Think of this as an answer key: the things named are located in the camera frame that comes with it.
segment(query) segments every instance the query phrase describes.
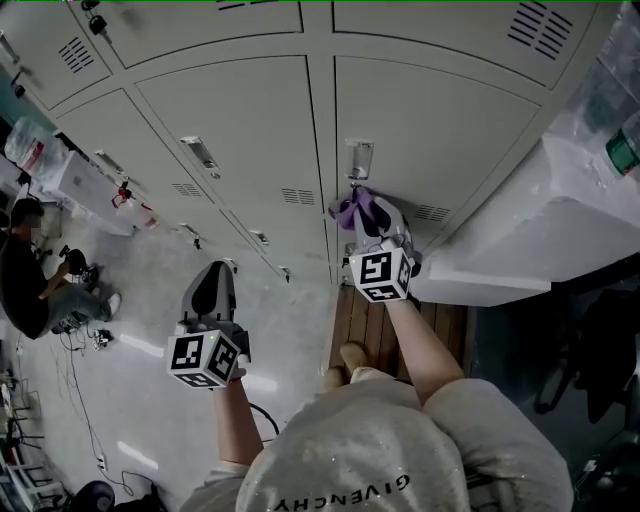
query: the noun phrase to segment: black hair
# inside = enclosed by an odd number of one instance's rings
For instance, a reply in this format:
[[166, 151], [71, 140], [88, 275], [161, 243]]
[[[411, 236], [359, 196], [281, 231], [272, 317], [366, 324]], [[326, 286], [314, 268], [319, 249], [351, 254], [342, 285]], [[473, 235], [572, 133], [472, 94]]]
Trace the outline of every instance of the black hair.
[[17, 228], [29, 215], [37, 215], [38, 217], [44, 215], [44, 210], [40, 203], [35, 199], [20, 199], [16, 201], [11, 210], [11, 227]]

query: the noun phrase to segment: beige shoe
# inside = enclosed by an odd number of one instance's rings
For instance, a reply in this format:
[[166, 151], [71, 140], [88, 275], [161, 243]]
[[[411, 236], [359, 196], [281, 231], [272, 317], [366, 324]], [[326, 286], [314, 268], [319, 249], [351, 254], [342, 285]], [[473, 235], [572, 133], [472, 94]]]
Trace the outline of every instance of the beige shoe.
[[344, 374], [340, 368], [329, 368], [322, 379], [322, 386], [325, 393], [338, 389], [345, 385]]
[[349, 375], [353, 375], [356, 368], [367, 366], [367, 355], [362, 347], [357, 343], [345, 343], [340, 347], [340, 355], [344, 360], [344, 364], [349, 370]]

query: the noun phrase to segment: man in black shirt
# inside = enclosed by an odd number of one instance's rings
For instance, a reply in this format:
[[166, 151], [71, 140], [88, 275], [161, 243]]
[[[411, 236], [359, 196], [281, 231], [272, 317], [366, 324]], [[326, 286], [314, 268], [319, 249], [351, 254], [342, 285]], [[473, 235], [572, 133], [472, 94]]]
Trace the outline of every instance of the man in black shirt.
[[43, 214], [35, 199], [21, 199], [11, 211], [9, 238], [0, 252], [0, 302], [7, 317], [31, 339], [44, 336], [74, 311], [96, 320], [111, 320], [120, 307], [120, 295], [101, 301], [69, 283], [64, 278], [69, 273], [68, 262], [45, 279], [31, 252], [31, 230], [40, 227]]

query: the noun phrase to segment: wooden pallet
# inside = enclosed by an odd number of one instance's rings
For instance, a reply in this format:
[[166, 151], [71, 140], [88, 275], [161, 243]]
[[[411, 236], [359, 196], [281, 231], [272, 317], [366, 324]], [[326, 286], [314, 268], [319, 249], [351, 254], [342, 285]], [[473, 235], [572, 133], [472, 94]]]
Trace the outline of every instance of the wooden pallet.
[[[422, 302], [420, 312], [456, 360], [463, 364], [466, 306]], [[396, 333], [384, 304], [369, 303], [353, 286], [338, 295], [329, 367], [344, 366], [340, 347], [347, 342], [363, 346], [369, 364], [394, 377], [410, 381]]]

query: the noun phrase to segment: jeans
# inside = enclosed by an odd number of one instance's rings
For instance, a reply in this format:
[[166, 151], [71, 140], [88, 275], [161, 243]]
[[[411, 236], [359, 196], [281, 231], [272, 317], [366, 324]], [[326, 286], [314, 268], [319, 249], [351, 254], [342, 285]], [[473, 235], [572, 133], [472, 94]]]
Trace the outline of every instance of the jeans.
[[47, 334], [60, 320], [73, 312], [94, 320], [111, 319], [111, 308], [107, 301], [101, 301], [77, 284], [67, 284], [49, 296], [49, 317], [40, 336]]

